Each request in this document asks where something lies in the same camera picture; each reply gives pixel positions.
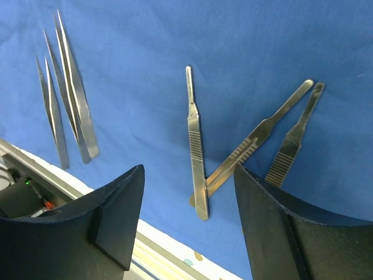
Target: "surgical instrument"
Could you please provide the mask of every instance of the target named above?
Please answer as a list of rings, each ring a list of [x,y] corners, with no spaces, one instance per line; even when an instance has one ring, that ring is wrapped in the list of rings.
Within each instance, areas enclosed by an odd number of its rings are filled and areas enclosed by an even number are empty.
[[[281,187],[287,173],[293,164],[300,148],[302,147],[302,139],[307,126],[309,117],[311,116],[323,90],[325,84],[317,83],[311,93],[306,108],[302,113],[297,124],[286,134],[284,142],[281,145],[272,165],[265,177],[265,181],[274,187]]]
[[[207,178],[207,194],[210,197],[232,174],[237,165],[243,164],[271,135],[277,122],[312,88],[314,81],[307,79],[286,100],[286,102],[270,117],[262,120],[259,125],[243,140],[228,158]],[[195,207],[193,194],[189,199]]]
[[[88,107],[88,102],[86,99],[86,94],[83,87],[82,79],[80,78],[78,69],[76,67],[75,61],[73,59],[70,45],[67,39],[67,35],[65,32],[64,24],[61,19],[61,14],[57,11],[58,20],[60,25],[60,30],[62,34],[62,41],[61,38],[58,37],[59,43],[61,46],[64,47],[65,56],[67,61],[67,68],[64,68],[65,77],[70,80],[71,89],[73,99],[75,100],[76,107],[73,108],[78,114],[79,124],[82,129],[82,134],[87,145],[88,153],[91,158],[96,158],[100,151],[98,150],[97,140],[93,129],[92,119],[90,116],[90,111]]]
[[[209,207],[207,201],[205,166],[203,164],[202,140],[200,136],[200,119],[193,91],[192,68],[187,66],[185,72],[189,100],[188,132],[192,159],[193,198],[198,217],[205,221],[209,218]]]
[[[67,169],[69,167],[69,158],[66,149],[66,141],[64,136],[64,128],[62,126],[61,113],[59,110],[57,97],[54,91],[51,71],[48,65],[47,58],[45,57],[44,60],[45,68],[47,71],[48,84],[45,82],[39,60],[36,58],[37,70],[39,74],[41,91],[43,93],[45,110],[47,111],[49,124],[52,129],[54,143],[56,145],[58,156],[61,161],[61,168]]]
[[[89,156],[87,145],[83,137],[82,128],[79,124],[79,117],[78,117],[78,112],[76,112],[76,103],[72,95],[72,87],[71,87],[70,78],[69,78],[69,75],[66,74],[68,73],[68,63],[66,60],[65,49],[64,49],[64,45],[62,41],[62,33],[57,24],[57,20],[55,17],[54,17],[54,22],[55,22],[55,32],[57,35],[57,42],[58,42],[58,48],[59,48],[59,55],[61,57],[61,62],[62,62],[61,63],[62,69],[64,70],[64,73],[65,73],[64,75],[62,75],[61,73],[61,70],[57,63],[56,56],[52,50],[51,43],[45,31],[44,31],[44,37],[45,37],[45,41],[47,42],[48,52],[50,54],[52,66],[53,66],[55,76],[58,82],[59,92],[61,94],[62,101],[64,103],[65,110],[69,118],[69,122],[70,122],[72,131],[75,137],[75,141],[78,144],[79,152],[83,159],[83,163],[86,164],[91,161],[91,157]]]

